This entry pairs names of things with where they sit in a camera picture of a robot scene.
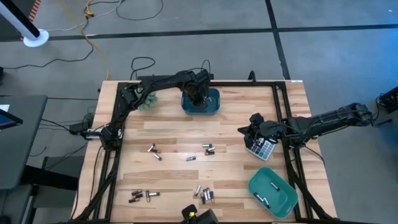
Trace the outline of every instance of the concrete floor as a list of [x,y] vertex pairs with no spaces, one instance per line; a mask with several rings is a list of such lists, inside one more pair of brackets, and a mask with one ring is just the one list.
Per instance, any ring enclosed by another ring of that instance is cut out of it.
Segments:
[[[378,0],[278,0],[271,1],[278,27],[356,26],[398,24],[398,3]],[[65,4],[83,21],[85,1]],[[95,13],[116,5],[95,5]],[[143,17],[159,9],[159,0],[126,1],[121,13]],[[74,23],[53,0],[43,0],[35,25],[66,29]],[[138,33],[176,30],[270,28],[264,0],[164,0],[155,19],[124,21],[114,13],[92,20],[88,34]],[[78,30],[51,32],[78,35]],[[398,29],[283,32],[280,33],[291,79],[303,80],[313,114],[352,102],[375,111],[374,99],[398,85]],[[282,70],[272,33],[189,35],[96,39],[107,55],[111,79],[129,77],[134,57],[150,56],[156,65],[140,75],[173,74],[211,62],[217,79],[246,79],[254,70],[258,79],[281,80]],[[8,55],[0,65],[42,65],[60,58],[82,58],[90,50],[84,40],[54,40],[38,49],[20,42],[0,43]],[[147,62],[139,62],[137,67]],[[7,70],[0,95],[46,94],[52,97],[96,98],[105,78],[98,52],[83,62],[55,62],[45,68]],[[82,119],[95,101],[49,100],[44,118],[54,121]],[[333,200],[342,220],[395,223],[398,220],[398,140],[396,124],[381,128],[347,128],[320,138]],[[63,131],[43,129],[32,152],[44,146],[43,156],[62,156],[80,147],[81,138]],[[29,164],[41,165],[43,157]],[[65,221],[72,205],[38,210],[35,223]]]

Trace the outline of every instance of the wooden table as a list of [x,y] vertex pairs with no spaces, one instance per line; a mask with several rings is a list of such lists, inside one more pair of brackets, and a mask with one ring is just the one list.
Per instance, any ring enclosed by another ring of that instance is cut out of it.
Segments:
[[[94,127],[111,120],[117,84],[117,81],[103,83]],[[303,83],[286,81],[286,85],[293,116],[310,116]],[[263,166],[270,167],[287,180],[282,145],[278,144],[269,160],[264,162],[245,150],[243,135],[237,132],[238,128],[247,126],[250,116],[257,112],[265,119],[277,120],[271,88],[229,86],[218,89],[221,109],[214,116],[186,115],[181,109],[181,92],[176,88],[159,91],[159,101],[149,111],[130,113],[124,132],[112,222],[180,222],[181,210],[190,204],[196,205],[198,214],[212,208],[221,222],[278,220],[247,192],[247,184]],[[162,151],[162,161],[147,152],[152,143]],[[205,156],[201,146],[204,143],[214,144],[216,154]],[[320,153],[317,141],[307,145]],[[89,202],[99,147],[100,141],[92,141],[87,147],[75,216]],[[96,165],[94,192],[100,178],[103,155],[102,150]],[[325,211],[335,217],[322,161],[305,149],[301,150],[301,155],[309,191]],[[187,156],[196,156],[197,159],[186,162]],[[197,185],[213,189],[215,203],[202,205],[200,198],[193,196]],[[149,203],[145,197],[140,202],[128,203],[131,192],[136,189],[160,192],[160,197],[152,197]],[[299,195],[302,216],[305,217],[301,193]],[[104,215],[107,192],[104,199],[100,218]],[[283,219],[294,220],[293,212]]]

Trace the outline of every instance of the monitor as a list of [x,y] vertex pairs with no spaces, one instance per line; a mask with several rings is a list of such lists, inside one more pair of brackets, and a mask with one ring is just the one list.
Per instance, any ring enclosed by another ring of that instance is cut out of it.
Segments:
[[22,124],[23,120],[0,109],[0,130]]

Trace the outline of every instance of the black desk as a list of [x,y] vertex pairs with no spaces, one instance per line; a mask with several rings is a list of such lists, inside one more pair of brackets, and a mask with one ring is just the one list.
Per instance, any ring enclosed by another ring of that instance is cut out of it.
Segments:
[[0,98],[0,105],[10,105],[8,112],[24,121],[22,125],[0,131],[0,190],[13,189],[19,184],[76,190],[76,177],[26,165],[46,102],[46,96]]
[[76,177],[26,165],[46,102],[46,96],[0,97],[0,105],[10,105],[8,112],[23,120],[0,131],[0,215],[11,223],[21,223],[29,197],[38,191],[34,185],[77,189]]
[[19,185],[46,102],[46,96],[0,98],[0,105],[10,105],[8,112],[24,120],[20,126],[0,131],[1,190]]

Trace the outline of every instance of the calculator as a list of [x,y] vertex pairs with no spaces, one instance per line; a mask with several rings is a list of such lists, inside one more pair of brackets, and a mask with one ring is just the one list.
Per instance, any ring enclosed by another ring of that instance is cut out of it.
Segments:
[[246,149],[256,157],[266,161],[274,151],[274,148],[275,144],[265,140],[264,138],[260,138],[257,141],[253,140],[252,147],[250,149]]

